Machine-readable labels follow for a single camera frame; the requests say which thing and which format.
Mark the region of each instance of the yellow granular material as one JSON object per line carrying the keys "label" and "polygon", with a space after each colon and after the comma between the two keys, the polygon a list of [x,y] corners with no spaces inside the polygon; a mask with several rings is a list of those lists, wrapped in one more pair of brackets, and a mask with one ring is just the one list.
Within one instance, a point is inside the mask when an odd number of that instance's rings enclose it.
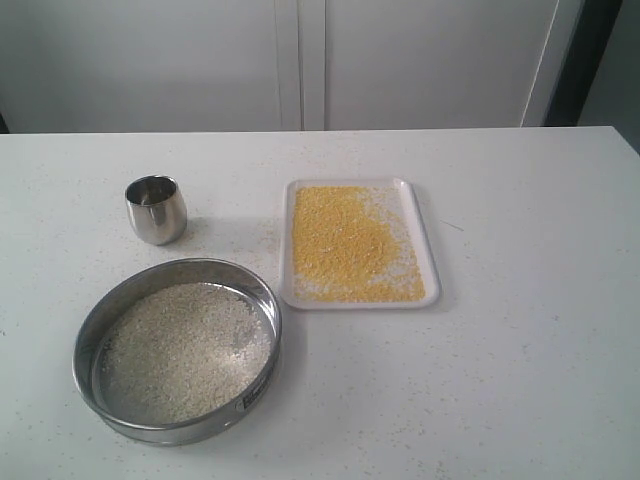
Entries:
{"label": "yellow granular material", "polygon": [[321,302],[423,298],[415,253],[385,217],[392,214],[365,187],[299,189],[293,215],[296,295]]}

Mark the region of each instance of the metal cup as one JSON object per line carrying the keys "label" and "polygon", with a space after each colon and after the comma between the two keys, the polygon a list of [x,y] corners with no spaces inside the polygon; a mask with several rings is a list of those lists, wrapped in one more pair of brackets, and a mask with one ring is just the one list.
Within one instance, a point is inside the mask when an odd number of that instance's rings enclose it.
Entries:
{"label": "metal cup", "polygon": [[144,242],[165,245],[187,228],[187,207],[173,178],[152,175],[127,187],[129,221]]}

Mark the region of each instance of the cabinet door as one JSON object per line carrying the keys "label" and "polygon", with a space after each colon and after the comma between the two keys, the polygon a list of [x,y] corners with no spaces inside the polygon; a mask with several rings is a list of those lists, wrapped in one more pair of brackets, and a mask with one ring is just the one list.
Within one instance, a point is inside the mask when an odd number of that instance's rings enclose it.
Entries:
{"label": "cabinet door", "polygon": [[295,7],[0,1],[0,111],[13,132],[299,129]]}
{"label": "cabinet door", "polygon": [[579,7],[580,0],[326,0],[325,126],[520,126],[531,102],[541,121]]}

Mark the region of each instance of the white table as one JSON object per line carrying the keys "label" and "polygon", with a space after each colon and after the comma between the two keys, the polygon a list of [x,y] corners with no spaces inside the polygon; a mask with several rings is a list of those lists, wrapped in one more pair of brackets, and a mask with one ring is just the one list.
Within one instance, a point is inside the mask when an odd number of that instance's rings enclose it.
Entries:
{"label": "white table", "polygon": [[[0,478],[632,479],[640,471],[640,158],[611,128],[0,137]],[[123,190],[174,176],[190,213],[137,240]],[[170,259],[277,285],[287,182],[413,182],[432,308],[285,309],[282,368],[200,444],[112,432],[71,376],[91,307]]]}

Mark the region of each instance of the white rice grains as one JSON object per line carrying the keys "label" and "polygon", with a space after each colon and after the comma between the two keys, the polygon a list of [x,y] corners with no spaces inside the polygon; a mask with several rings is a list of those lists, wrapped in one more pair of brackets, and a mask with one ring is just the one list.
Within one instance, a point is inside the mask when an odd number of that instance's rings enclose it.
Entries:
{"label": "white rice grains", "polygon": [[161,425],[239,395],[269,357],[272,334],[237,293],[175,285],[133,305],[105,347],[102,393],[119,417]]}

